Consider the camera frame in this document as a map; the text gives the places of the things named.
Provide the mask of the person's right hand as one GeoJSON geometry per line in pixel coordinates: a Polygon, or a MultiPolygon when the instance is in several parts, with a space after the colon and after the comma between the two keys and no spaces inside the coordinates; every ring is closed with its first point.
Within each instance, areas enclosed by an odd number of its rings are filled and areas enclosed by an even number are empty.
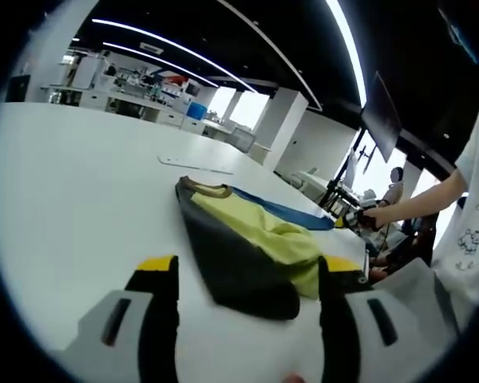
{"type": "Polygon", "coordinates": [[[368,221],[373,231],[378,231],[389,222],[387,209],[385,207],[374,207],[363,212],[364,218],[368,221]]]}

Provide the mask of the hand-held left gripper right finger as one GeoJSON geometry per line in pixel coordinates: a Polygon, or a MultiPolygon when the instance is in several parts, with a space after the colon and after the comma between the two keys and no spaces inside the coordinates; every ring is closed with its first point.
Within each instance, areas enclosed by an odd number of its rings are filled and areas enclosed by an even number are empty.
{"type": "Polygon", "coordinates": [[[416,382],[457,339],[449,297],[414,260],[368,288],[319,260],[324,382],[416,382]]]}

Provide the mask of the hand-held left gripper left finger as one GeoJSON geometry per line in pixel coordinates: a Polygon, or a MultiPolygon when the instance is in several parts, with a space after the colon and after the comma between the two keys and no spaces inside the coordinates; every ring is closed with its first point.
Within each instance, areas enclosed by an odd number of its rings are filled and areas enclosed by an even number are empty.
{"type": "Polygon", "coordinates": [[[61,363],[80,382],[175,382],[179,259],[140,263],[77,324],[61,363]]]}

